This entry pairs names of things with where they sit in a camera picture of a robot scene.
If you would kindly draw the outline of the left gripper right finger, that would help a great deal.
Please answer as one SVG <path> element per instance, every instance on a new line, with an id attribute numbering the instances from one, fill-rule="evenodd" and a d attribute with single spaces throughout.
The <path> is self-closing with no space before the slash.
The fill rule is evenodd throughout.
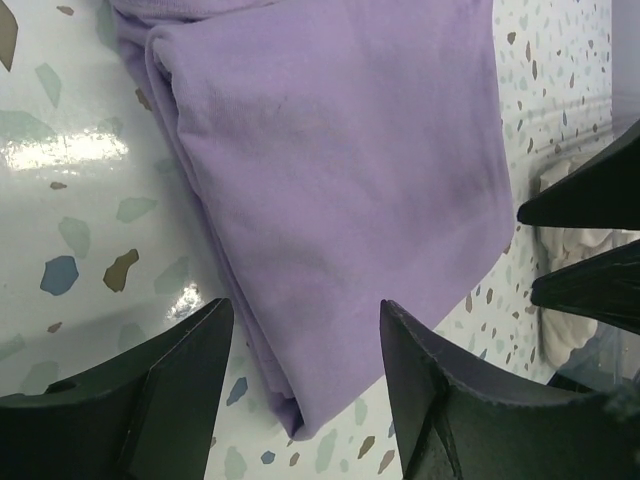
<path id="1" fill-rule="evenodd" d="M 498 368 L 380 305 L 406 479 L 636 479 L 639 387 L 572 392 Z"/>

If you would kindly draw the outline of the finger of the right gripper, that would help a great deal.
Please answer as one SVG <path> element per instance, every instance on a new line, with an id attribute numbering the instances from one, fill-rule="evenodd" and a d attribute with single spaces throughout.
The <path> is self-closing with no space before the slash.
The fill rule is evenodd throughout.
<path id="1" fill-rule="evenodd" d="M 639 242 L 537 278 L 531 302 L 626 330 L 639 329 Z"/>
<path id="2" fill-rule="evenodd" d="M 522 204 L 520 223 L 541 227 L 639 229 L 639 124 L 577 170 Z"/>

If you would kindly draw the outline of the purple t-shirt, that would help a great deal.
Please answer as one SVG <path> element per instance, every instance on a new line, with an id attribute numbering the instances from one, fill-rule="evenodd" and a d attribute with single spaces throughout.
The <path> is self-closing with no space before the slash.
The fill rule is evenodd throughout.
<path id="1" fill-rule="evenodd" d="M 514 231 L 489 1 L 115 1 L 288 435 L 382 375 L 379 309 L 436 326 Z"/>

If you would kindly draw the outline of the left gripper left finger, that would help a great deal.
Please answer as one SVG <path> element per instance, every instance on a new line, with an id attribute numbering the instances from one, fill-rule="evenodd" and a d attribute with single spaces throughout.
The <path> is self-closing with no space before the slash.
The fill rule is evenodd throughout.
<path id="1" fill-rule="evenodd" d="M 233 323 L 215 299 L 40 395 L 3 397 L 2 478 L 203 478 Z"/>

